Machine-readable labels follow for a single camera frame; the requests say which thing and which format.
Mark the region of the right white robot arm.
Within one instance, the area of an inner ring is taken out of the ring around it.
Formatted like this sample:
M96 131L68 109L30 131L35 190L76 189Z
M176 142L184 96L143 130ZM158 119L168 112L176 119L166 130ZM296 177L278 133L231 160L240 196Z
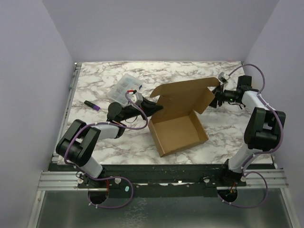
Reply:
M210 106L217 108L225 102L243 105L251 111L251 117L244 132L244 144L233 157L225 161L218 174L218 180L224 186L240 180L257 156L272 153L280 145L286 118L284 112L269 106L260 91L251 86L251 76L240 76L235 90L224 88L229 78L223 72L219 74L220 85L212 90L215 98Z

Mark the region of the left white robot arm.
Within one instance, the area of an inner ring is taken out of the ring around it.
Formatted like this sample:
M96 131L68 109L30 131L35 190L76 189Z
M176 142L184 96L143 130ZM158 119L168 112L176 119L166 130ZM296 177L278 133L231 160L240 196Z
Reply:
M122 107L118 102L113 102L108 106L106 122L86 124L79 119L74 120L57 143L55 151L66 162L70 161L88 174L88 181L92 186L101 187L105 181L105 176L102 174L103 167L92 157L97 142L120 138L125 129L132 129L122 121L138 116L147 121L148 117L161 109L163 106L145 98L139 106Z

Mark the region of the brown cardboard box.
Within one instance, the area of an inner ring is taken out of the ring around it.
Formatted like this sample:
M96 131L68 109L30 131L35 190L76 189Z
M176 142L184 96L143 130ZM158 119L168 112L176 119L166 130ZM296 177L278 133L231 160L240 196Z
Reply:
M198 115L215 98L210 87L219 86L215 77L162 84L150 97L163 107L151 116L148 127L160 157L204 144L209 138Z

